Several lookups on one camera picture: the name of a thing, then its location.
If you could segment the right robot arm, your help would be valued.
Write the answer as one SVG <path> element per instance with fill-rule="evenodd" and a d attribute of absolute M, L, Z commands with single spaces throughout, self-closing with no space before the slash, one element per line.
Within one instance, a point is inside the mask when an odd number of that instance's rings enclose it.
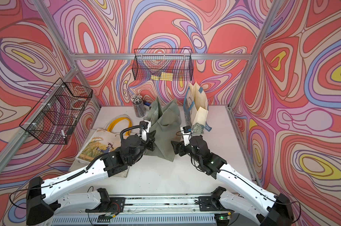
<path fill-rule="evenodd" d="M 244 177 L 226 160 L 212 153 L 202 136 L 189 141 L 172 141 L 174 153 L 188 155 L 195 168 L 235 190 L 239 195 L 219 187 L 212 193 L 214 208 L 234 211 L 259 226 L 290 226 L 295 222 L 290 199 L 284 194 L 275 195 Z"/>

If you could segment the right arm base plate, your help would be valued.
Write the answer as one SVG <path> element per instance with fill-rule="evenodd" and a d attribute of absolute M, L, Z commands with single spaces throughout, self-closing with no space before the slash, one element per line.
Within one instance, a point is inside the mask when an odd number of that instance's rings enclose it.
<path fill-rule="evenodd" d="M 211 196 L 199 196 L 195 199 L 195 204 L 199 205 L 200 211 L 226 211 L 234 213 L 233 210 L 226 209 L 218 199 Z"/>

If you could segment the white bag yellow handles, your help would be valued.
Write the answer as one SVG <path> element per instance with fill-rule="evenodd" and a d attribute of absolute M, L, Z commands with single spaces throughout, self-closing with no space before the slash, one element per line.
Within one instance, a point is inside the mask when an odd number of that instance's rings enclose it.
<path fill-rule="evenodd" d="M 69 171 L 87 166 L 101 154 L 115 151 L 120 146 L 120 133 L 114 132 L 113 129 L 122 121 L 128 122 L 129 127 L 132 126 L 132 121 L 128 115 L 120 115 L 109 121 L 104 128 L 91 129 Z"/>

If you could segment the olive green fabric bag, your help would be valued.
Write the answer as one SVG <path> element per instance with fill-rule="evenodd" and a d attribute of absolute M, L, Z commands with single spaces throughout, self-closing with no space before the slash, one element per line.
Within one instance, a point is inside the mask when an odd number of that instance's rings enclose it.
<path fill-rule="evenodd" d="M 159 98 L 150 106 L 150 111 L 144 120 L 151 122 L 150 132 L 155 132 L 154 151 L 147 150 L 145 155 L 156 156 L 173 162 L 175 153 L 172 141 L 180 141 L 177 132 L 180 130 L 182 119 L 176 100 L 161 106 Z"/>

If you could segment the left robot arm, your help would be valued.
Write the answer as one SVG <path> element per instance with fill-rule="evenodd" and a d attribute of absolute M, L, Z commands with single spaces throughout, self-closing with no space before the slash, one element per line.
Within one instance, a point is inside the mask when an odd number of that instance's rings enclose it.
<path fill-rule="evenodd" d="M 155 132 L 150 132 L 150 127 L 151 122 L 141 121 L 139 125 L 122 130 L 120 146 L 95 157 L 85 167 L 52 179 L 31 179 L 26 195 L 26 224 L 34 226 L 52 217 L 63 207 L 59 199 L 65 194 L 110 178 L 137 163 L 147 150 L 154 149 Z"/>

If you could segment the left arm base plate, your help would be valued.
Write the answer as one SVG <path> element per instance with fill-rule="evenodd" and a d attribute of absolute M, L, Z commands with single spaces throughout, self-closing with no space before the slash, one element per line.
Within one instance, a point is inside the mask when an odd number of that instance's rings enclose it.
<path fill-rule="evenodd" d="M 125 206 L 125 197 L 110 197 L 109 201 L 101 201 L 95 209 L 86 209 L 86 213 L 112 213 L 123 212 Z"/>

